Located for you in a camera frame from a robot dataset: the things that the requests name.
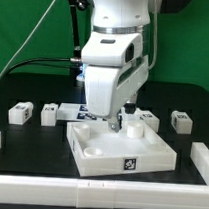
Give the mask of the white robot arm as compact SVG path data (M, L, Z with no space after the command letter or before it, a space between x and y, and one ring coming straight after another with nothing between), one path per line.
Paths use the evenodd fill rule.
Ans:
M88 112L120 129L118 113L156 62L147 48L163 0L92 0L91 36L82 50Z

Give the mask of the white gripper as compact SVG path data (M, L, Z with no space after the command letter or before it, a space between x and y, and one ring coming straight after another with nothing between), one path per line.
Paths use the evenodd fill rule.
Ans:
M91 115L111 119L111 130L120 130L117 112L146 82L147 58L142 57L143 37L93 32L81 54L85 71L85 95Z

